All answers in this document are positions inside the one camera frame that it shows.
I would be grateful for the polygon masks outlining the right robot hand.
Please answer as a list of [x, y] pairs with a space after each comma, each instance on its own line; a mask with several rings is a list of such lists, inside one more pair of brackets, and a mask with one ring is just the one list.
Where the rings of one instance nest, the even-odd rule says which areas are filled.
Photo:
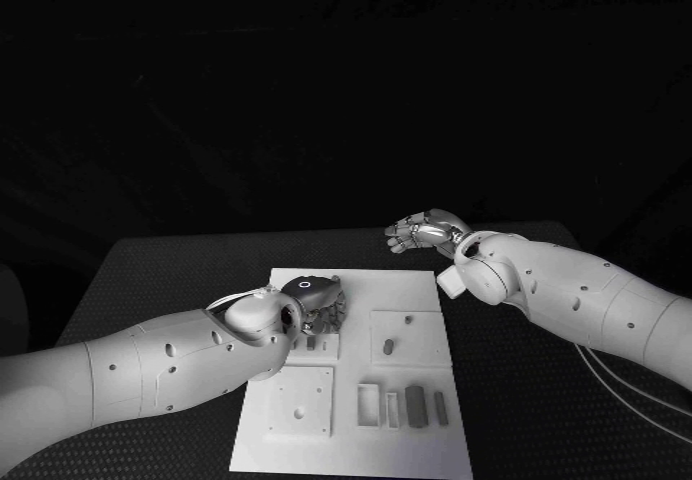
[[471, 233], [469, 226], [451, 212], [429, 209], [406, 216], [386, 227], [386, 245], [395, 254], [432, 248], [452, 259], [456, 246]]

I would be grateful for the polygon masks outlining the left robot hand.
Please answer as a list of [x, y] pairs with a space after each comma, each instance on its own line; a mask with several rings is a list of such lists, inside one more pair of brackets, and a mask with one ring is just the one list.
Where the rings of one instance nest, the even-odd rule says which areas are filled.
[[347, 313], [338, 276], [295, 277], [282, 286], [281, 292], [292, 297], [302, 307], [302, 333], [311, 336], [337, 333]]

